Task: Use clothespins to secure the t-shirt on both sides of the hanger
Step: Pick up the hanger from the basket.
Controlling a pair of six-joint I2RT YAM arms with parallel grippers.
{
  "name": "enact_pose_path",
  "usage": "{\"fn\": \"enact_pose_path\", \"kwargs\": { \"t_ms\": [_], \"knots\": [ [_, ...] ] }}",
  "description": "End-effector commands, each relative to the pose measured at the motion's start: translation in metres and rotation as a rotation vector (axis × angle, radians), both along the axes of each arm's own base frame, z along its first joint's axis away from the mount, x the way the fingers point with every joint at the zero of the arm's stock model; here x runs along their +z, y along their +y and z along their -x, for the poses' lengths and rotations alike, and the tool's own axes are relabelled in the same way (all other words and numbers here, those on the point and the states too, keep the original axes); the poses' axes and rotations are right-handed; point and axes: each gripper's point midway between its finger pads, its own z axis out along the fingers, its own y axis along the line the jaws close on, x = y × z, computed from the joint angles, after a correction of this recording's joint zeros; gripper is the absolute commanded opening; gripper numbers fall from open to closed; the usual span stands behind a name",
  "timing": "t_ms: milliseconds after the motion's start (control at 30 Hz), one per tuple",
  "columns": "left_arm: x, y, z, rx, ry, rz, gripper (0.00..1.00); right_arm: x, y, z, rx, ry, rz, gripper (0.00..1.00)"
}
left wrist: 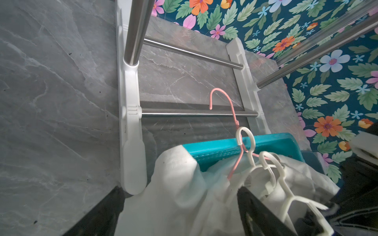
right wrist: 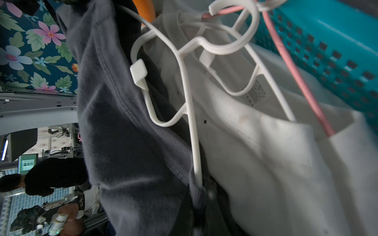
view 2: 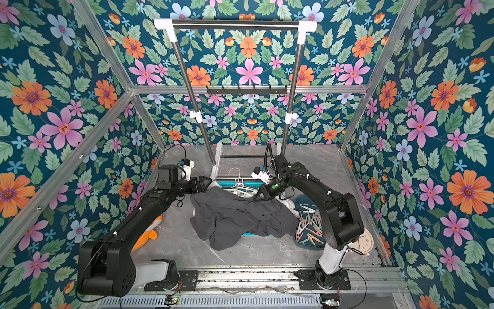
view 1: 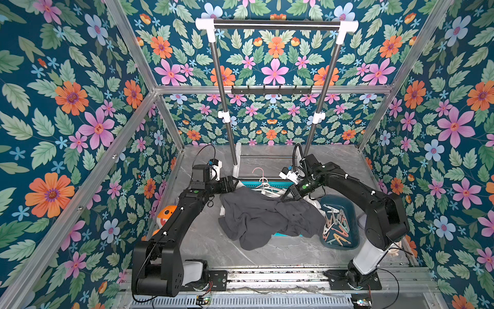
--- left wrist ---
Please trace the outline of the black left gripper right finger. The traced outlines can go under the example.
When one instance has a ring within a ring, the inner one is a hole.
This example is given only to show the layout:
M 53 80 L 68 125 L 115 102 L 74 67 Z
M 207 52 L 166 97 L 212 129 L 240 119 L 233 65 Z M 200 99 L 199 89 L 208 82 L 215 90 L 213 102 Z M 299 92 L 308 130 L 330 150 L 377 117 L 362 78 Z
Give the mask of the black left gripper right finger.
M 278 217 L 273 214 L 252 192 L 241 187 L 237 203 L 246 236 L 294 236 Z

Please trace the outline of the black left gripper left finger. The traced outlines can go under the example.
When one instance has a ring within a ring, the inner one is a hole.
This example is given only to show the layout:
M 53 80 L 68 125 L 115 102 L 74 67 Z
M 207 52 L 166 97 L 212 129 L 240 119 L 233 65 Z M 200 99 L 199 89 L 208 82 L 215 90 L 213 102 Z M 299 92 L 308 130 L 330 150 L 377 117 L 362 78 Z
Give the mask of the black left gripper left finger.
M 64 235 L 113 236 L 124 201 L 125 192 L 121 187 L 115 187 Z

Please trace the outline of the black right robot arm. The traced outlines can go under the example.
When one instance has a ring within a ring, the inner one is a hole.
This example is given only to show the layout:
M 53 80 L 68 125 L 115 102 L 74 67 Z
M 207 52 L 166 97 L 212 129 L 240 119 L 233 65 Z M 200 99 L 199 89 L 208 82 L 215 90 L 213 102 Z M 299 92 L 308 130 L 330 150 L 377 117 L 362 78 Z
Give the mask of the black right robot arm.
M 341 162 L 343 185 L 332 198 L 337 211 L 327 217 L 337 236 L 378 234 L 378 124 L 355 136 L 352 156 Z

